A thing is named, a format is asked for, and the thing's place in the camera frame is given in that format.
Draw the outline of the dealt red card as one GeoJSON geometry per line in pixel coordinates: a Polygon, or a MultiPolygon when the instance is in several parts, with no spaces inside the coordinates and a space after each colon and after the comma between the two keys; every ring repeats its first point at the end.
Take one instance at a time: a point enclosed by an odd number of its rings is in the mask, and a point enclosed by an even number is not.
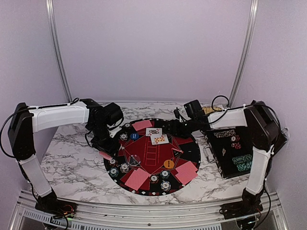
{"type": "Polygon", "coordinates": [[[197,170],[197,167],[191,161],[176,167],[178,173],[196,173],[197,170]]]}
{"type": "Polygon", "coordinates": [[[132,127],[135,129],[135,131],[140,131],[142,129],[151,128],[153,125],[150,120],[142,120],[133,123],[132,127]]]}
{"type": "Polygon", "coordinates": [[[175,177],[183,185],[188,184],[197,177],[197,168],[176,168],[177,174],[175,177]]]}
{"type": "Polygon", "coordinates": [[[130,187],[136,190],[139,189],[149,176],[150,174],[147,171],[138,168],[130,176],[130,187]]]}
{"type": "Polygon", "coordinates": [[[125,182],[125,185],[132,188],[133,190],[138,190],[145,180],[146,176],[138,171],[134,171],[125,182]]]}

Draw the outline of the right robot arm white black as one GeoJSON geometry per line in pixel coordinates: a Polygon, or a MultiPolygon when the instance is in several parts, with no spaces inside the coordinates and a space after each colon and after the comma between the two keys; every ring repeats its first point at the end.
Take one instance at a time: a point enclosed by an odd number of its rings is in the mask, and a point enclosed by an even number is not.
{"type": "Polygon", "coordinates": [[[263,101],[252,101],[249,105],[235,108],[214,109],[206,114],[199,101],[194,100],[185,104],[185,109],[189,120],[181,121],[177,113],[176,119],[167,121],[163,126],[164,132],[187,138],[194,131],[224,135],[231,128],[245,130],[247,137],[244,140],[252,150],[252,165],[237,209],[243,215],[249,214],[260,202],[264,192],[271,158],[282,147],[280,140],[283,135],[277,114],[263,101]]]}

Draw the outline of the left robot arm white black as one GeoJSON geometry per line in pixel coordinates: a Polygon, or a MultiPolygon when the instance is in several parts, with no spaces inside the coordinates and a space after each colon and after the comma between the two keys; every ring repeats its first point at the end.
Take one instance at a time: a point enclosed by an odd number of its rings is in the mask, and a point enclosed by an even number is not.
{"type": "Polygon", "coordinates": [[[15,111],[3,123],[12,154],[3,153],[17,161],[22,174],[36,192],[36,206],[50,213],[57,213],[70,202],[58,199],[47,180],[38,158],[36,147],[42,140],[39,134],[68,125],[84,124],[87,130],[85,141],[91,148],[113,157],[120,149],[115,139],[116,128],[124,120],[123,112],[116,103],[102,106],[93,99],[75,98],[62,104],[29,106],[17,104],[15,111]]]}

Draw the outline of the blue small blind button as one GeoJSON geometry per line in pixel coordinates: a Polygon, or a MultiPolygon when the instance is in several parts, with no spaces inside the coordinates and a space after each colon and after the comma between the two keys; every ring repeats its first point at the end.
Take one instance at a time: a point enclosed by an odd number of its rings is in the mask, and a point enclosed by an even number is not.
{"type": "Polygon", "coordinates": [[[131,140],[137,140],[139,138],[139,134],[138,133],[131,133],[130,135],[130,139],[131,140]]]}

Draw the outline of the orange big blind button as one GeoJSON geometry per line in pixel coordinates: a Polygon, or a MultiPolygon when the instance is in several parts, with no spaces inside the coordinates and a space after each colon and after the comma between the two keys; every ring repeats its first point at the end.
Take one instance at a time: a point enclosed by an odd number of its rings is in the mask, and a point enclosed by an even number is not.
{"type": "Polygon", "coordinates": [[[175,163],[172,160],[166,160],[164,161],[164,167],[166,169],[173,169],[175,166],[175,163]]]}

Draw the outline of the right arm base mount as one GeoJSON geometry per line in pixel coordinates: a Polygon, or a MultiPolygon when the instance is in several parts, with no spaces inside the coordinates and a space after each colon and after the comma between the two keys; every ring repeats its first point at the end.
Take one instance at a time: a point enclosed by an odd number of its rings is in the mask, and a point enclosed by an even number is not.
{"type": "Polygon", "coordinates": [[[263,206],[260,202],[250,207],[245,207],[243,201],[232,202],[221,205],[219,213],[223,215],[224,219],[232,219],[260,213],[263,211],[263,206]]]}

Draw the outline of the chip stack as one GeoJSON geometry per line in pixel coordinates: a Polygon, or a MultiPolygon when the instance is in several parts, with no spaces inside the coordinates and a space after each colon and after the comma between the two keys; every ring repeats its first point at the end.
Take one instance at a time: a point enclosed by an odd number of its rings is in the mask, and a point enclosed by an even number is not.
{"type": "Polygon", "coordinates": [[[132,127],[131,123],[125,123],[123,126],[125,129],[130,129],[132,127]]]}
{"type": "Polygon", "coordinates": [[[110,167],[118,167],[118,161],[116,159],[111,159],[109,165],[110,167]]]}
{"type": "Polygon", "coordinates": [[[157,175],[151,175],[150,176],[150,183],[151,184],[156,184],[158,182],[159,182],[159,176],[157,176],[157,175]]]}

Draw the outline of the ten of hearts card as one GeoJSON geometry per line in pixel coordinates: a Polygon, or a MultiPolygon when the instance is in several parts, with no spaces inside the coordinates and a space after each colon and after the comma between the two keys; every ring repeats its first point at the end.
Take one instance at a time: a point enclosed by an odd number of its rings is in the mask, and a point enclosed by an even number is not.
{"type": "Polygon", "coordinates": [[[151,136],[151,142],[152,145],[160,145],[169,143],[169,140],[166,134],[162,134],[151,136]]]}

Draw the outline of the red playing card deck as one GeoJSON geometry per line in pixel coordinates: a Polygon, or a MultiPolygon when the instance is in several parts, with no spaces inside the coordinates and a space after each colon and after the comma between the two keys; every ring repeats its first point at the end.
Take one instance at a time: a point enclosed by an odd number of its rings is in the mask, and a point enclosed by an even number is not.
{"type": "Polygon", "coordinates": [[[99,154],[107,161],[112,160],[112,156],[110,156],[108,153],[100,151],[99,154]]]}

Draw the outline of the green chips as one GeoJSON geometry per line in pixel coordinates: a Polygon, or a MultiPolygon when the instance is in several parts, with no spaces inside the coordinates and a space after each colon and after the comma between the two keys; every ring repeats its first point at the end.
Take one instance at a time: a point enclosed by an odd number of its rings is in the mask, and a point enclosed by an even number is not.
{"type": "Polygon", "coordinates": [[[114,177],[117,177],[118,175],[119,175],[119,171],[118,171],[118,169],[117,168],[111,168],[110,170],[109,170],[109,174],[110,174],[110,176],[112,177],[112,178],[114,178],[114,177]]]}
{"type": "Polygon", "coordinates": [[[168,179],[169,176],[170,176],[170,172],[163,170],[163,171],[161,171],[160,176],[161,176],[162,179],[168,179]]]}

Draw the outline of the triangular all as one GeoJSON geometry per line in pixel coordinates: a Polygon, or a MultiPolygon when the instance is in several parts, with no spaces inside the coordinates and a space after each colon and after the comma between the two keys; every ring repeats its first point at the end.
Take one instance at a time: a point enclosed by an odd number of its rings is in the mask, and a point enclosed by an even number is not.
{"type": "Polygon", "coordinates": [[[172,152],[173,158],[180,157],[184,153],[184,151],[180,149],[176,149],[176,148],[172,148],[171,152],[172,152]]]}

